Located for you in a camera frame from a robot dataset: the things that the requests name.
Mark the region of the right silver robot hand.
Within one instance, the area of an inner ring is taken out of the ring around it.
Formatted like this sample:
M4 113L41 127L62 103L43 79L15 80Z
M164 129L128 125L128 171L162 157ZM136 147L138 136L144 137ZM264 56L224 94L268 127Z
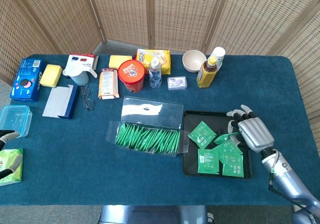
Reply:
M229 111L226 116L234 118L229 125L230 130L233 132L234 128L238 129L247 146L255 153L273 147L274 137L250 107L242 104L240 109Z

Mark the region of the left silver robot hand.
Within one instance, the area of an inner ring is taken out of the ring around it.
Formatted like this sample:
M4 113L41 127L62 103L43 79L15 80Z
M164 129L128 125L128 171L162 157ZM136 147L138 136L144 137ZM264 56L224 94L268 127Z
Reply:
M8 141L16 139L19 135L20 133L14 130L1 130L0 131L0 150L3 149L3 147ZM22 161L23 161L23 155L19 154L9 168L4 169L0 172L0 178L3 179L13 174L21 165Z

